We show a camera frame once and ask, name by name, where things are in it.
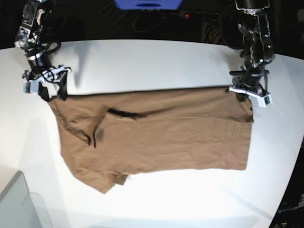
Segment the brown t-shirt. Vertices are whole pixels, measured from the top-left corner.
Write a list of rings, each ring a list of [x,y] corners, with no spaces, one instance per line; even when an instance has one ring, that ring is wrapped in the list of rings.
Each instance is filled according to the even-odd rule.
[[[222,87],[71,95],[48,105],[69,171],[101,193],[140,173],[247,166],[252,103]]]

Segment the blue box at top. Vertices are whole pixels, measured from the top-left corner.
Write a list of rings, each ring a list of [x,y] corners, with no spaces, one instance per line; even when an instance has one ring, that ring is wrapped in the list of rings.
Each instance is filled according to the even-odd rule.
[[[182,0],[115,0],[121,10],[176,10]]]

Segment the black power strip red light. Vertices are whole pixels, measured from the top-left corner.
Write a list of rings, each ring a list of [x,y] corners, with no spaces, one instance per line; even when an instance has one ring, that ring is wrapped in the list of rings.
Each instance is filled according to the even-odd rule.
[[[197,19],[202,21],[216,22],[219,20],[221,13],[204,12],[204,11],[180,11],[178,13],[182,19]]]

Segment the translucent plastic bin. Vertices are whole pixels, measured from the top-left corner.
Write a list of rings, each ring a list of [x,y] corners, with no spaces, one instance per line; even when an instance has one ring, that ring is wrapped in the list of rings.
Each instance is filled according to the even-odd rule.
[[[0,194],[2,228],[52,228],[43,198],[30,192],[24,174],[18,171]]]

